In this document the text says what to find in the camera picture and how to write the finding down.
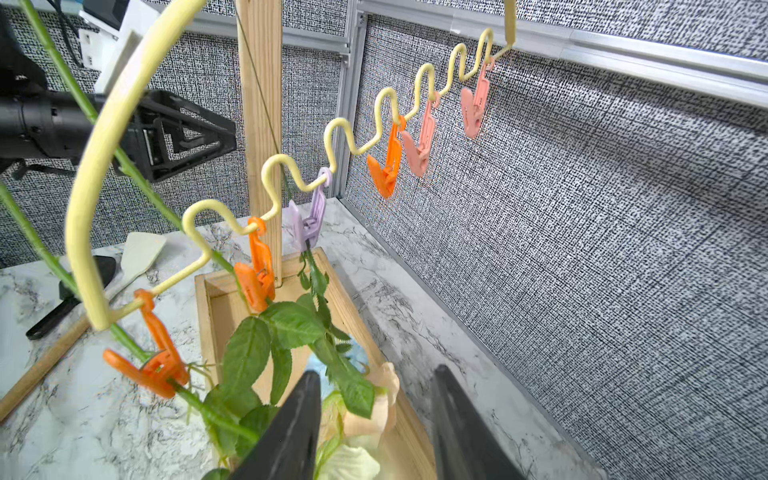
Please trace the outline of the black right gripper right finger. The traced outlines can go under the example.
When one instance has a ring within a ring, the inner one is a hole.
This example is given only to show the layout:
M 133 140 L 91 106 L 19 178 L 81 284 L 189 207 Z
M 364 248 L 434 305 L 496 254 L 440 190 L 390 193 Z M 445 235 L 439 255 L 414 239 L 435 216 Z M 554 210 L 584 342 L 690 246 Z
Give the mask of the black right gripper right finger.
M 431 380 L 433 447 L 439 479 L 522 479 L 446 365 Z

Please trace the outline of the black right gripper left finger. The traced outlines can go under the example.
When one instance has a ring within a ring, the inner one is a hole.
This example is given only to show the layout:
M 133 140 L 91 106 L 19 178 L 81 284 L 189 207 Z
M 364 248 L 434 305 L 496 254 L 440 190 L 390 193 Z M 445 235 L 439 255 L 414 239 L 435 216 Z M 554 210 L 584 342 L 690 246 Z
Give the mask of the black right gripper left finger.
M 304 372 L 230 479 L 313 479 L 321 420 L 320 377 Z

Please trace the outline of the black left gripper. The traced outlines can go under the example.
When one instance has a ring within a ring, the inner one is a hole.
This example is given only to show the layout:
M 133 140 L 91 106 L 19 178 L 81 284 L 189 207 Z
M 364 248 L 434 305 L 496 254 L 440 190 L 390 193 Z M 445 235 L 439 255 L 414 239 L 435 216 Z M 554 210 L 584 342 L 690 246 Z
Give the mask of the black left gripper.
M 233 152 L 233 121 L 165 90 L 147 90 L 120 147 L 144 179 L 159 183 Z

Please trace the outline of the green leafy sprig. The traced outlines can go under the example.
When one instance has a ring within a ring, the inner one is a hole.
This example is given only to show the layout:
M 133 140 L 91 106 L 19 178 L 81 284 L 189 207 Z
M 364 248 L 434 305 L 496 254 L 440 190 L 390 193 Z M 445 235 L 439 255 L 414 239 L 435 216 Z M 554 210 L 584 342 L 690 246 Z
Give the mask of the green leafy sprig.
M 297 276 L 302 286 L 310 292 L 312 309 L 325 329 L 321 338 L 312 343 L 310 348 L 325 365 L 325 375 L 338 388 L 347 410 L 359 417 L 370 419 L 375 400 L 375 387 L 337 349 L 335 343 L 337 339 L 350 340 L 351 337 L 332 323 L 330 307 L 325 298 L 329 276 L 319 269 L 309 247 L 300 254 L 300 259 L 302 267 Z

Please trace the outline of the white rose with stem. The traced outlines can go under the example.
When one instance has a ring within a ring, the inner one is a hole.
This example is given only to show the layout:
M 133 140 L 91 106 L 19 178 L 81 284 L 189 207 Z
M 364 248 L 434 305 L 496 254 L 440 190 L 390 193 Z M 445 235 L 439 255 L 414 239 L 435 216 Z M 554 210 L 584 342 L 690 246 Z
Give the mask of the white rose with stem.
M 28 243 L 35 250 L 38 257 L 60 281 L 64 282 L 66 287 L 71 288 L 74 294 L 78 295 L 79 291 L 72 275 L 61 266 L 58 258 L 52 255 L 45 247 L 37 231 L 13 199 L 12 194 L 7 189 L 4 182 L 1 182 L 1 203 L 16 222 L 18 228 L 23 232 Z M 29 395 L 29 393 L 42 381 L 48 372 L 59 362 L 62 356 L 74 345 L 80 336 L 90 328 L 90 326 L 91 324 L 88 317 L 84 316 L 82 322 L 74 325 L 73 329 L 63 336 L 59 343 L 54 347 L 51 347 L 48 352 L 16 382 L 1 401 L 1 420 L 4 420 Z M 149 353 L 139 347 L 135 340 L 118 324 L 113 324 L 110 327 L 110 331 L 116 341 L 128 348 L 134 356 L 140 358 L 142 361 L 148 361 L 150 359 Z M 245 427 L 236 426 L 232 420 L 225 419 L 211 407 L 205 406 L 197 396 L 178 382 L 173 383 L 171 378 L 169 378 L 165 382 L 165 385 L 171 387 L 172 392 L 178 394 L 190 408 L 197 410 L 204 420 L 211 421 L 214 425 L 220 426 L 226 431 L 234 434 L 244 434 L 249 440 L 255 438 L 254 432 L 249 431 Z

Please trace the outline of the peach rose with stem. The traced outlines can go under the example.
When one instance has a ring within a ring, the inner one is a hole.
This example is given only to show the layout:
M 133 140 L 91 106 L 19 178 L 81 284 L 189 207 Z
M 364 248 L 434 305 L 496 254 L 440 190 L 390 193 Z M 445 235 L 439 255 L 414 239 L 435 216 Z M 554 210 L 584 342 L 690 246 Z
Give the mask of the peach rose with stem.
M 163 63 L 158 86 L 229 116 L 239 99 L 237 66 L 233 39 L 186 34 Z M 126 231 L 157 230 L 165 239 L 156 262 L 135 280 L 136 287 L 150 287 L 196 258 L 195 245 L 169 227 L 128 179 L 109 176 L 104 195 L 101 222 L 116 222 Z M 1 386 L 9 389 L 77 322 L 79 315 L 68 314 L 42 340 L 27 340 L 25 331 L 56 303 L 57 280 L 43 262 L 33 259 L 32 249 L 8 214 L 1 217 L 1 243 Z M 372 293 L 395 281 L 400 267 L 335 200 L 329 204 L 319 245 L 364 322 L 372 325 Z M 181 445 L 190 451 L 204 448 L 202 423 L 199 419 L 185 421 L 181 401 L 165 401 L 136 387 L 102 361 L 102 350 L 114 343 L 107 332 L 84 335 L 47 380 L 38 384 L 2 422 L 3 466 L 25 452 L 62 451 L 67 442 L 74 440 L 97 448 L 96 434 L 100 430 L 130 446 L 143 447 L 150 433 L 163 432 L 169 445 Z

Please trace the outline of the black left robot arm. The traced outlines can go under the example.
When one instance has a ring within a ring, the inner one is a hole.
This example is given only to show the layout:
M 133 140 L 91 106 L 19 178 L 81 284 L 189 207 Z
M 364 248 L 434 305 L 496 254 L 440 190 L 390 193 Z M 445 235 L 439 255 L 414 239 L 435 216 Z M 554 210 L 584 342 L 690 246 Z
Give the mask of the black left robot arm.
M 29 171 L 61 174 L 40 159 L 77 165 L 92 124 L 72 95 L 52 91 L 45 72 L 21 50 L 1 19 L 1 168 L 14 179 Z M 165 90 L 148 90 L 132 114 L 120 146 L 150 183 L 233 152 L 233 121 Z

